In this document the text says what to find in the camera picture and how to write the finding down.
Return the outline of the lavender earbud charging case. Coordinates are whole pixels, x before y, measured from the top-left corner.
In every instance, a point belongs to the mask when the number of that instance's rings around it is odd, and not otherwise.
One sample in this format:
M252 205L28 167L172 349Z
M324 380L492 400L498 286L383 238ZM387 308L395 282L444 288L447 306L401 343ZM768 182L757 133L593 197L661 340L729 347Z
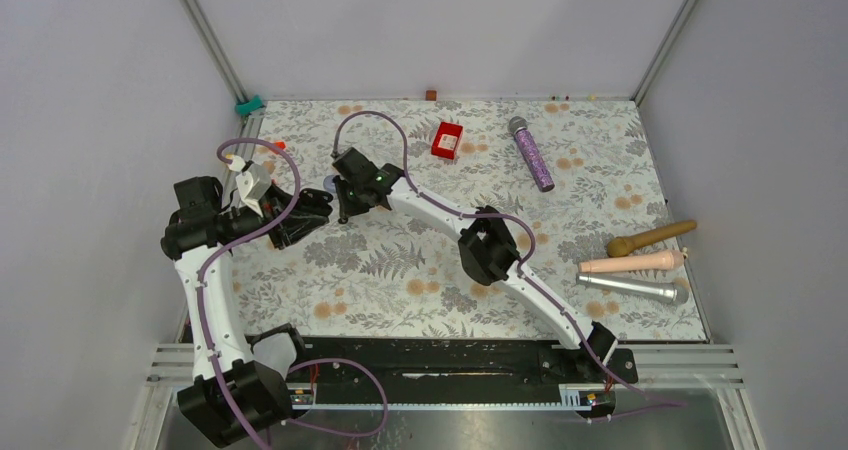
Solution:
M327 176L327 177L324 179L324 181L323 181L323 186L324 186L324 189L325 189L327 192L330 192L330 193L335 193L335 192L336 192L336 189L335 189L335 183L334 183L334 177L333 177L333 176Z

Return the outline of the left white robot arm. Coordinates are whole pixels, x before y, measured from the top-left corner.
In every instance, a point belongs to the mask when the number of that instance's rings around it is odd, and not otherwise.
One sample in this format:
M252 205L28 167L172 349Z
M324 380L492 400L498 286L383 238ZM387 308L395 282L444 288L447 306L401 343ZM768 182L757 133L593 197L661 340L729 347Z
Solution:
M292 197L271 185L254 212L226 208L215 177L184 180L174 190L179 208L161 247L182 281L194 345L192 382L177 401L197 430L225 448L293 416L286 380L304 377L311 358L290 323L246 334L234 299L233 245L268 226L272 245L285 249L328 223L333 197L312 188Z

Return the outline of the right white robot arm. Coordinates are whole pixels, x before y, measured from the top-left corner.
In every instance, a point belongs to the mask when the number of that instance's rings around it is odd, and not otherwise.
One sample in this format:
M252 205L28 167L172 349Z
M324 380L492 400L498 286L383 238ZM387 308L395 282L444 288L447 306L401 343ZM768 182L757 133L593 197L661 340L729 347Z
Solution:
M377 167L354 148L332 157L341 223L376 207L420 220L457 244L461 267L471 280L520 302L552 329L560 344L576 351L573 366L579 377L597 382L612 370L616 336L536 276L507 226L509 220L521 221L492 207L460 209L415 188L403 169Z

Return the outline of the red open box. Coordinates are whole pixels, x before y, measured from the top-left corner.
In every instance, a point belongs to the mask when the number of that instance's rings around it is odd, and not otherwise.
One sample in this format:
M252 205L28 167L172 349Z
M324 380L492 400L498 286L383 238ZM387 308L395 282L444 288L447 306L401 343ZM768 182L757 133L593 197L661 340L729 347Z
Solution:
M441 122L432 141L430 153L445 160L455 160L461 144L464 127L455 123Z

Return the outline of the teal block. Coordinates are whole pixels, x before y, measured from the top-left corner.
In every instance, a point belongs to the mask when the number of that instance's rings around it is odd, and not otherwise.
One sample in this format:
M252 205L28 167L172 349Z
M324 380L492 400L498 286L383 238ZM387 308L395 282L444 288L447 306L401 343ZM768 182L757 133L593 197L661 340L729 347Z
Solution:
M265 103L263 99L259 95L254 95L251 99L243 103L236 104L234 110L240 117L247 117L253 112L262 109L264 106Z

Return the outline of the purple glitter microphone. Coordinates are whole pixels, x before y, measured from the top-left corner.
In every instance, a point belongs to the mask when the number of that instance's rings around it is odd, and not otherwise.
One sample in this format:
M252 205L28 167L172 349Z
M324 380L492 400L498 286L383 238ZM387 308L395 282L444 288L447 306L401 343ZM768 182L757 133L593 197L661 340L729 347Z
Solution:
M553 190L555 183L544 162L542 153L529 131L527 121L520 116L512 117L508 122L508 131L517 144L537 188L541 192Z

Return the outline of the floral patterned mat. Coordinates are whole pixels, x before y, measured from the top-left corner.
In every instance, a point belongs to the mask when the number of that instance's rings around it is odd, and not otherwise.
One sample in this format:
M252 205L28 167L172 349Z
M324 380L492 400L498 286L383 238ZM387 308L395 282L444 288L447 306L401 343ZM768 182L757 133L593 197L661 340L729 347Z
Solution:
M508 131L527 123L555 183L541 192ZM441 122L464 127L455 160L430 153ZM681 306L579 285L578 264L615 237L671 218L636 106L628 101L277 101L261 138L282 141L304 184L324 188L334 148L408 165L416 184L461 206L489 205L536 275L626 341L704 341L694 301ZM290 322L303 334L547 338L549 327L494 287L470 280L458 249L424 223L377 208L278 251L267 238L233 254L233 288L251 333Z

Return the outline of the pink cylinder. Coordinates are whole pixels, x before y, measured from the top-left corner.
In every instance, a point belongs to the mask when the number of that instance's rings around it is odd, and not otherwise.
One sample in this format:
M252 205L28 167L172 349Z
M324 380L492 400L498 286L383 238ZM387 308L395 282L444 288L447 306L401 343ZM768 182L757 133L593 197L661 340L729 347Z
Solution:
M684 264L686 255L679 250L590 260L578 264L582 273L617 273L639 270L674 270Z

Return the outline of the silver metal cylinder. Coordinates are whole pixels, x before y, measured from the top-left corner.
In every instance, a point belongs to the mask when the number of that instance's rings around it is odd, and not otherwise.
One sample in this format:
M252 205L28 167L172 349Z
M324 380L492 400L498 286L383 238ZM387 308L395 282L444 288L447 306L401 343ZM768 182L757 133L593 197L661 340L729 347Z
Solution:
M690 298L689 291L675 283L648 282L592 273L578 273L575 280L587 287L635 295L672 306L681 306Z

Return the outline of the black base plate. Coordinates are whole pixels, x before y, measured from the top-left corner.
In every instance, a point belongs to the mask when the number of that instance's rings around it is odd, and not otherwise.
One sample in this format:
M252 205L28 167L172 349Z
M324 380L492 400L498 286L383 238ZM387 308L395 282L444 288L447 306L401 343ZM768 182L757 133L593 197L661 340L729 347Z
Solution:
M548 340L308 337L305 357L320 370L321 404L554 403L562 385L605 388L583 350Z

